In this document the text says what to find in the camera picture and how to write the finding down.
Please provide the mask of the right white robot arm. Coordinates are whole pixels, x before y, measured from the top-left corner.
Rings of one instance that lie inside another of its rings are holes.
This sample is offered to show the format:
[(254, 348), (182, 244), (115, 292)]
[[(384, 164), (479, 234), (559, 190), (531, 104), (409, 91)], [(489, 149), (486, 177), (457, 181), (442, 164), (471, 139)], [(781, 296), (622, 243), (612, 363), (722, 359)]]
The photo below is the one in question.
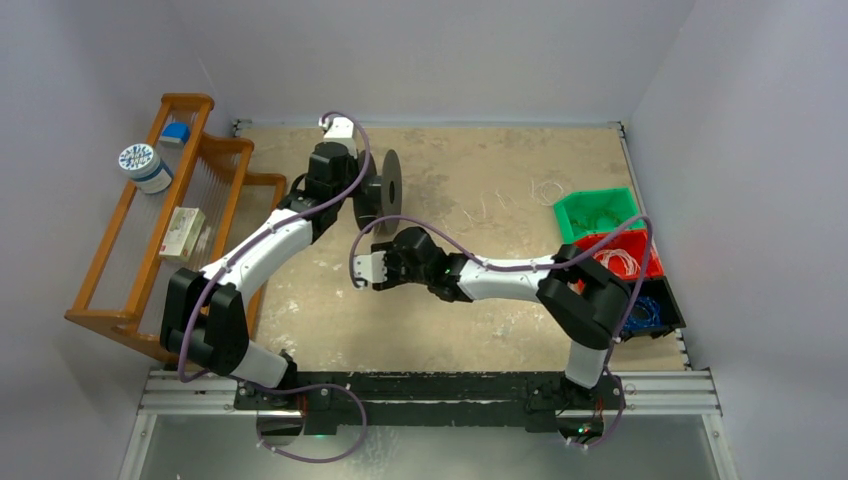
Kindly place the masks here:
[(617, 275), (573, 244), (526, 261), (448, 253), (421, 227), (374, 244), (352, 260), (354, 281), (382, 291), (423, 285), (445, 302), (488, 299), (542, 305), (571, 340), (561, 381), (564, 399), (584, 407), (601, 391), (600, 379), (632, 293)]

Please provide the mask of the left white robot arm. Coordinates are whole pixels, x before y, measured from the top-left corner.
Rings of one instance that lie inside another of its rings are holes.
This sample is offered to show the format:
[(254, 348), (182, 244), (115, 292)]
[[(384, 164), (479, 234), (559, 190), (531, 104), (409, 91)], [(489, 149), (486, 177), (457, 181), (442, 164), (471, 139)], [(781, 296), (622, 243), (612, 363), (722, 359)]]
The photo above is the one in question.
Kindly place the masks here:
[(272, 408), (297, 399), (297, 365), (252, 340), (246, 307), (286, 261), (315, 243), (332, 226), (343, 202), (361, 194), (376, 173), (369, 151), (356, 153), (336, 142), (315, 145), (305, 173), (292, 183), (268, 220), (246, 240), (199, 271), (177, 270), (170, 278), (159, 343), (188, 362), (219, 376), (259, 385)]

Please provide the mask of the black cable spool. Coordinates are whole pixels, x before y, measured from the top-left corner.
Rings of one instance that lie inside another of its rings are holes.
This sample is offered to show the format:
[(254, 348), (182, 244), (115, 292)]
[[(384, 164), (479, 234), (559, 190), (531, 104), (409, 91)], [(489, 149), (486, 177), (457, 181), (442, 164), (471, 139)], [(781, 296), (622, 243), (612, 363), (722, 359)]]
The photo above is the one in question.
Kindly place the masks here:
[(403, 184), (401, 163), (397, 152), (390, 149), (381, 169), (374, 159), (365, 177), (352, 194), (353, 211), (357, 226), (364, 229), (377, 218), (402, 213)]

